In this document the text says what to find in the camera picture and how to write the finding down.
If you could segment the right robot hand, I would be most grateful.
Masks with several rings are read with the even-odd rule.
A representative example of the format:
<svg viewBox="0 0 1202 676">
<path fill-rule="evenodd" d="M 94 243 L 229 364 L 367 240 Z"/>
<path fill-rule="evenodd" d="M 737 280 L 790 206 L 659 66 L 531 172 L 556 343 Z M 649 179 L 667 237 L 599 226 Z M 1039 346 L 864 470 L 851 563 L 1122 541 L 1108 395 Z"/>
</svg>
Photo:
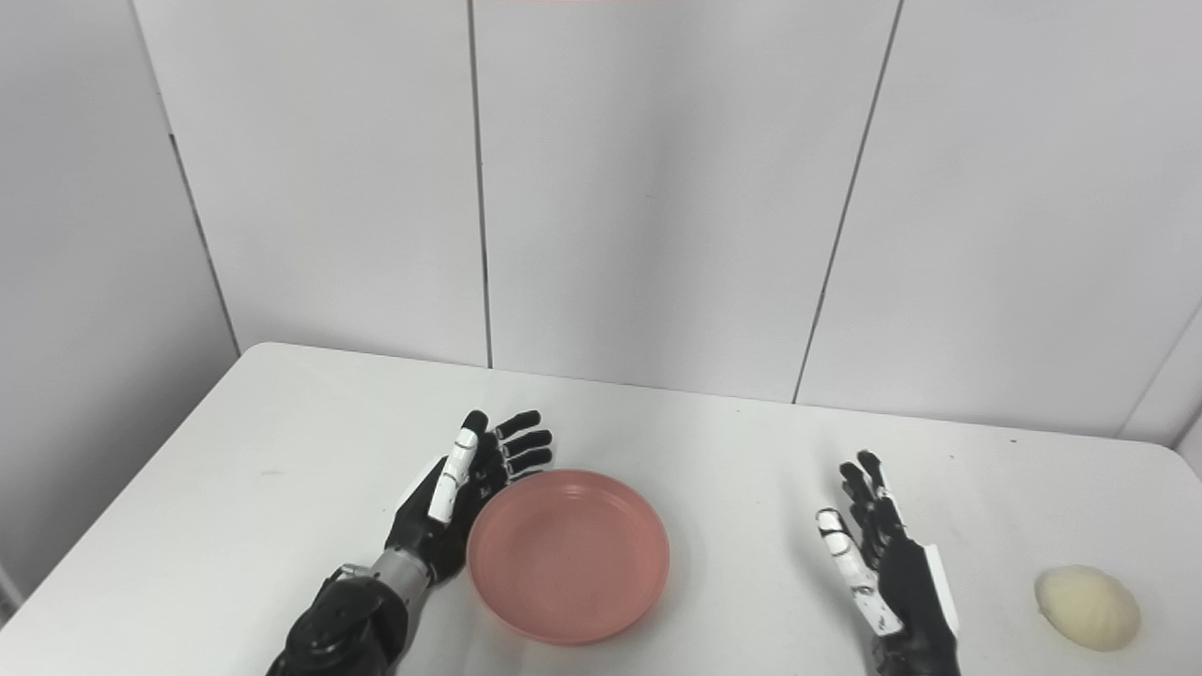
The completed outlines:
<svg viewBox="0 0 1202 676">
<path fill-rule="evenodd" d="M 859 534 L 833 506 L 817 511 L 816 526 L 874 633 L 876 672 L 962 674 L 959 617 L 938 547 L 908 534 L 876 453 L 859 450 L 839 472 Z"/>
</svg>

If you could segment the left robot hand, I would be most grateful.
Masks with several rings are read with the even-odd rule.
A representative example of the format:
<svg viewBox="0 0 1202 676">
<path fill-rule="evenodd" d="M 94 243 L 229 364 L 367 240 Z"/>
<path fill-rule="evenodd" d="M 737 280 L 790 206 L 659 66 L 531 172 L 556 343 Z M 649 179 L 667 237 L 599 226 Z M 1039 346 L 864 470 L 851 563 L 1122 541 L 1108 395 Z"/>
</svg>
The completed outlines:
<svg viewBox="0 0 1202 676">
<path fill-rule="evenodd" d="M 470 411 L 451 452 L 395 510 L 385 548 L 424 567 L 430 588 L 456 577 L 468 563 L 468 540 L 480 512 L 511 484 L 547 470 L 554 458 L 552 441 L 538 410 L 496 426 L 483 411 Z"/>
</svg>

